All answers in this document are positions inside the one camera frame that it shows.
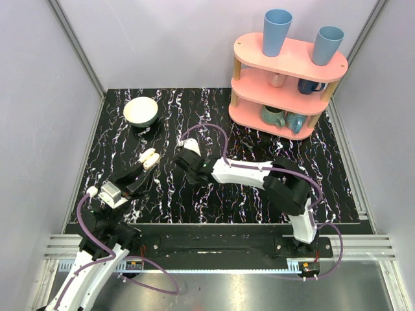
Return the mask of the beige earbud charging case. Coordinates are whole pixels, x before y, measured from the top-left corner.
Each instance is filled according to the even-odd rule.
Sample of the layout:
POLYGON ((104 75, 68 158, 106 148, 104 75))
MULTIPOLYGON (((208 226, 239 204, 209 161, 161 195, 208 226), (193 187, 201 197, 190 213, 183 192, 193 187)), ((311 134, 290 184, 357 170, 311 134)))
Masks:
POLYGON ((160 162, 160 155, 155 148, 149 148, 140 155, 139 162, 143 165, 143 170, 150 170, 160 162))

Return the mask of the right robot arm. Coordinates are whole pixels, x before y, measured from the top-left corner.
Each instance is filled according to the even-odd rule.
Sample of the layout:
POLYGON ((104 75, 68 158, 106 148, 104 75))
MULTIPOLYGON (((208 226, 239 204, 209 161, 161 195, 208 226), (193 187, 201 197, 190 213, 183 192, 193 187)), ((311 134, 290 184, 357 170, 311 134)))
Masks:
POLYGON ((239 184, 263 190, 273 206, 289 217, 297 254, 308 257, 317 251, 318 229, 313 220, 311 188, 318 188, 309 176, 294 170, 282 158, 266 162, 246 162, 211 156, 182 148, 174 160, 195 184, 239 184))

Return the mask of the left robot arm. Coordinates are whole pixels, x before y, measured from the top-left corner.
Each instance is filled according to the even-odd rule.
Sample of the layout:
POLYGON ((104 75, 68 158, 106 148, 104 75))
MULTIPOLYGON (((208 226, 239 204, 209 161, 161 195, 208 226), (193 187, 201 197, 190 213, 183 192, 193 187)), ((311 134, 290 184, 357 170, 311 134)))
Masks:
POLYGON ((141 230, 124 222, 132 200, 149 189, 158 162, 140 160, 91 186, 77 205, 82 240, 63 285, 44 310, 91 310, 95 300, 125 258, 142 256, 141 230))

